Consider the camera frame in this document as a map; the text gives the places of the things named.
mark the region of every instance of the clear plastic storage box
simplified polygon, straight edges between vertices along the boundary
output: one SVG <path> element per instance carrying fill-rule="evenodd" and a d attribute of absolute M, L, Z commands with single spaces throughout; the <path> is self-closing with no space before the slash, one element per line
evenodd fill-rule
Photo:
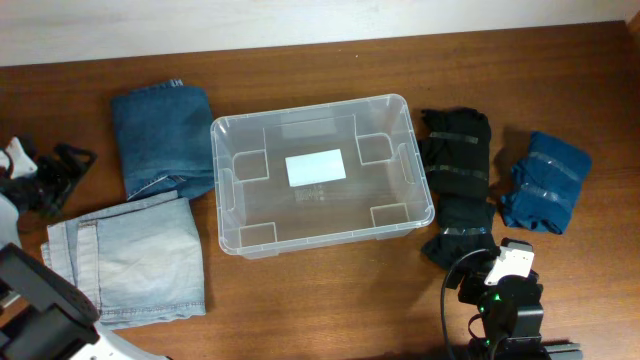
<path fill-rule="evenodd" d="M 221 117 L 211 142 L 227 254 L 255 259 L 381 240 L 433 220 L 399 95 Z"/>

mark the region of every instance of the tape strip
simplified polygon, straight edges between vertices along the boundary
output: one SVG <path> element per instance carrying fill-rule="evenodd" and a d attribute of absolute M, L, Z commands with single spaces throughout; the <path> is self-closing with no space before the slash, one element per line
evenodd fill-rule
<path fill-rule="evenodd" d="M 562 208 L 567 210 L 569 213 L 573 211 L 573 206 L 571 205 L 571 202 L 561 197 L 560 195 L 554 193 L 553 191 L 545 190 L 541 187 L 538 187 L 530 183 L 524 183 L 520 185 L 520 190 L 526 191 L 528 193 L 541 197 L 545 200 L 557 203 L 558 205 L 562 206 Z"/>
<path fill-rule="evenodd" d="M 440 229 L 440 233 L 443 235 L 482 235 L 487 234 L 488 231 L 485 228 L 468 228 L 468 229 L 460 229 L 460 228 L 444 228 Z"/>
<path fill-rule="evenodd" d="M 576 182 L 580 182 L 581 181 L 581 179 L 578 176 L 578 174 L 573 172 L 571 169 L 569 169 L 566 165 L 564 165 L 560 161 L 552 158 L 551 156 L 549 156 L 547 154 L 543 154 L 543 153 L 534 151 L 534 152 L 529 153 L 529 157 L 538 159 L 540 161 L 543 161 L 543 162 L 547 163 L 550 166 L 553 166 L 554 168 L 562 171 L 565 175 L 567 175 L 573 181 L 576 181 Z"/>
<path fill-rule="evenodd" d="M 479 170 L 460 169 L 449 165 L 431 165 L 424 168 L 426 172 L 432 171 L 449 171 L 463 176 L 474 176 L 480 180 L 489 181 L 489 175 Z"/>
<path fill-rule="evenodd" d="M 429 137 L 437 138 L 437 139 L 445 139 L 445 140 L 464 141 L 464 142 L 468 142 L 468 143 L 471 143 L 471 144 L 477 144 L 478 143 L 478 138 L 477 137 L 469 136 L 469 135 L 462 135 L 462 134 L 447 133 L 447 132 L 432 131 L 431 134 L 429 134 Z"/>

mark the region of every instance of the light blue jeans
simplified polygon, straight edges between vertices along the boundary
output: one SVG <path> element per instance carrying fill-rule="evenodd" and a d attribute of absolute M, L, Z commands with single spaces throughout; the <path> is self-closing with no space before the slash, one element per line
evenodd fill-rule
<path fill-rule="evenodd" d="M 108 329 L 204 315 L 200 238 L 171 191 L 49 226 L 45 264 L 76 285 Z"/>

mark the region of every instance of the white wall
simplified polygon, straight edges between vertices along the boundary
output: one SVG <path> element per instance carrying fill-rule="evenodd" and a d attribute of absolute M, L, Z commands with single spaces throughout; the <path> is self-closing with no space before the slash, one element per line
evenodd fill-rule
<path fill-rule="evenodd" d="M 640 0 L 0 0 L 0 66 L 629 20 Z"/>

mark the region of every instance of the white robot part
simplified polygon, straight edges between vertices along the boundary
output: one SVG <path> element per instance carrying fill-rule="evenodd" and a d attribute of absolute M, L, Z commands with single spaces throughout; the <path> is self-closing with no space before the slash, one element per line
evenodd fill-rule
<path fill-rule="evenodd" d="M 533 251 L 500 246 L 500 256 L 484 280 L 485 285 L 498 285 L 498 281 L 507 275 L 529 276 L 533 256 Z"/>
<path fill-rule="evenodd" d="M 18 209 L 9 199 L 0 194 L 0 249 L 9 243 L 13 243 L 19 248 L 20 238 L 18 237 Z"/>
<path fill-rule="evenodd" d="M 152 355 L 106 329 L 100 323 L 94 327 L 100 340 L 87 344 L 71 360 L 167 360 L 167 357 Z"/>
<path fill-rule="evenodd" d="M 11 179 L 34 175 L 38 171 L 38 166 L 31 160 L 29 155 L 24 151 L 20 139 L 11 138 L 9 145 L 0 152 L 0 168 L 11 170 Z"/>

